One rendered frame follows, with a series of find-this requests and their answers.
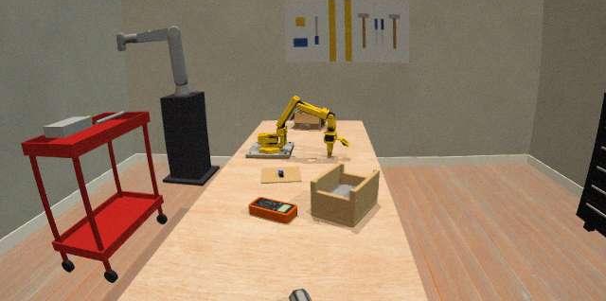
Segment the tan flat mat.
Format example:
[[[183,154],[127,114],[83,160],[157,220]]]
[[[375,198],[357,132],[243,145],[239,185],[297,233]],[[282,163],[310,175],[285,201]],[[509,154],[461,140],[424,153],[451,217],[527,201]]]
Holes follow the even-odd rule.
[[[283,169],[284,177],[279,177],[279,169]],[[262,168],[262,184],[293,182],[302,182],[299,167]]]

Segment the orange digital multimeter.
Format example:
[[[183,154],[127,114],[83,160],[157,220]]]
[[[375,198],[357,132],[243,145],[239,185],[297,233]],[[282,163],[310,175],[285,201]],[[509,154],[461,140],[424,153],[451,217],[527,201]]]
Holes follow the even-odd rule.
[[[249,213],[271,221],[290,223],[297,216],[297,205],[258,197],[249,204]]]

